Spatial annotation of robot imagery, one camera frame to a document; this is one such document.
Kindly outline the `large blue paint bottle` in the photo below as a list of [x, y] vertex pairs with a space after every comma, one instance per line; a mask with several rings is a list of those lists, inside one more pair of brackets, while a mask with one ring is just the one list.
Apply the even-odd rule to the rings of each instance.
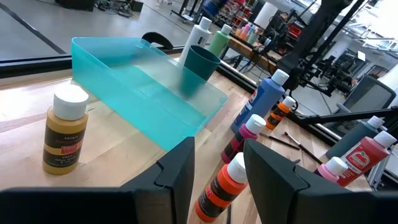
[[270, 78], [265, 78], [257, 87], [255, 92], [248, 99], [247, 103], [237, 115], [231, 125], [231, 129], [236, 133], [239, 127], [246, 123], [252, 114], [265, 117], [269, 110], [285, 93], [283, 84], [288, 80], [289, 75], [281, 69], [277, 69]]

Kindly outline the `large red paint bottle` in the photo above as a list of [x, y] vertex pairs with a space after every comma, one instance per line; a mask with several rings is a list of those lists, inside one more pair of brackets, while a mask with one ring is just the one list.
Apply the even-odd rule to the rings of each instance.
[[373, 138], [363, 137], [341, 157], [341, 160], [347, 164], [348, 169], [339, 176], [338, 185], [346, 187], [389, 156], [390, 153], [387, 148], [396, 141], [397, 139], [387, 131], [381, 131]]

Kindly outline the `large dark green paint bottle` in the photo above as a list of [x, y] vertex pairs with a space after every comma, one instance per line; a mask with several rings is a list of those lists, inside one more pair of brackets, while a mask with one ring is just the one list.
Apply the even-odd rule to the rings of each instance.
[[379, 131], [378, 129], [384, 124], [384, 120], [373, 116], [367, 121], [360, 121], [353, 129], [346, 133], [333, 147], [331, 147], [325, 156], [328, 159], [332, 157], [342, 157], [352, 147], [362, 140], [364, 137], [373, 138]]

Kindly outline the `small pink paint bottle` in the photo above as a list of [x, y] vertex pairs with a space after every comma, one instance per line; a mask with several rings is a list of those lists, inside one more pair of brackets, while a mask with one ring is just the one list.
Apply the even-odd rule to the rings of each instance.
[[313, 173], [337, 183], [340, 175], [348, 169], [348, 165], [339, 157], [332, 157], [326, 164], [321, 164]]

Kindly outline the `small ochre paint bottle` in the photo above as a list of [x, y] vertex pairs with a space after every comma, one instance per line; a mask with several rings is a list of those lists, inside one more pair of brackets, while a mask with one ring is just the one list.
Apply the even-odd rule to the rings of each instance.
[[63, 175], [78, 165], [88, 122], [89, 95], [78, 85], [63, 85], [47, 110], [42, 156], [43, 170]]

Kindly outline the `teal translucent plastic bin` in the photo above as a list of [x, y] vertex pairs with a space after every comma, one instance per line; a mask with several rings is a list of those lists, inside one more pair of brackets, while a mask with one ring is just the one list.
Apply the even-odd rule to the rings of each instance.
[[228, 97], [132, 37], [75, 37], [73, 79], [165, 151], [198, 134]]

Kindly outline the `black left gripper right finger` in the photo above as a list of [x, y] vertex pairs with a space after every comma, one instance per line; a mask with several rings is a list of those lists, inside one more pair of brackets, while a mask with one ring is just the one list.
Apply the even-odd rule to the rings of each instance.
[[262, 224], [398, 224], [398, 191], [352, 192], [253, 139], [244, 161]]

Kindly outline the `wooden workbench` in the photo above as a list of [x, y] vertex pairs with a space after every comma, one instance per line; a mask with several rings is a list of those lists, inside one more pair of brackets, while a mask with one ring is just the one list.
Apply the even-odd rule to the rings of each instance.
[[238, 52], [243, 57], [248, 59], [252, 58], [253, 62], [256, 62], [256, 65], [259, 68], [263, 68], [271, 73], [276, 71], [277, 62], [282, 58], [281, 55], [277, 54], [273, 50], [270, 50], [265, 55], [259, 54], [259, 51], [255, 50], [253, 46], [234, 35], [230, 37], [228, 47]]

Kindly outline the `dark green plastic cup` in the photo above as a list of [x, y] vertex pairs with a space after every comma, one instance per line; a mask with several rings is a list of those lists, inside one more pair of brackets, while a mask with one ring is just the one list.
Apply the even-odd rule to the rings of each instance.
[[191, 45], [184, 67], [207, 81], [220, 63], [221, 60], [207, 49], [198, 45]]

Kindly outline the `small orange paint bottle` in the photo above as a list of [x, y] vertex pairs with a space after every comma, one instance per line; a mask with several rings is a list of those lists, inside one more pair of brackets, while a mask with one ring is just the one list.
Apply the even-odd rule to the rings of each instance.
[[220, 169], [195, 202], [198, 217], [204, 222], [213, 222], [247, 185], [244, 154], [239, 152]]
[[296, 101], [287, 96], [277, 107], [270, 112], [270, 115], [266, 119], [266, 127], [269, 129], [275, 129], [276, 126], [290, 113], [291, 107]]

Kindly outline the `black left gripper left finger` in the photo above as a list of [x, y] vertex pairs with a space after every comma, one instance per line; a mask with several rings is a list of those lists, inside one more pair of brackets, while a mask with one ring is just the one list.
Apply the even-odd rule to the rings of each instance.
[[0, 224], [186, 224], [194, 175], [187, 137], [120, 187], [0, 190]]

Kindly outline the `large white paint bottle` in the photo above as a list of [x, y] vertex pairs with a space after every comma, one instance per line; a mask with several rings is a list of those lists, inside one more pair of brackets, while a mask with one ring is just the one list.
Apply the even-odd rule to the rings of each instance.
[[185, 43], [183, 51], [178, 60], [179, 64], [184, 65], [189, 49], [192, 45], [197, 45], [200, 47], [205, 46], [207, 40], [211, 35], [211, 23], [212, 21], [210, 19], [208, 19], [207, 17], [202, 17], [200, 23], [193, 26], [193, 29]]

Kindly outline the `grey mesh office chair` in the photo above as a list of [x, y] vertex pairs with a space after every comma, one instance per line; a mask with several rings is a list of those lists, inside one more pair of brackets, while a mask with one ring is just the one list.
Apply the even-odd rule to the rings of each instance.
[[332, 114], [356, 113], [387, 108], [397, 93], [370, 75], [365, 75], [344, 103], [337, 103]]

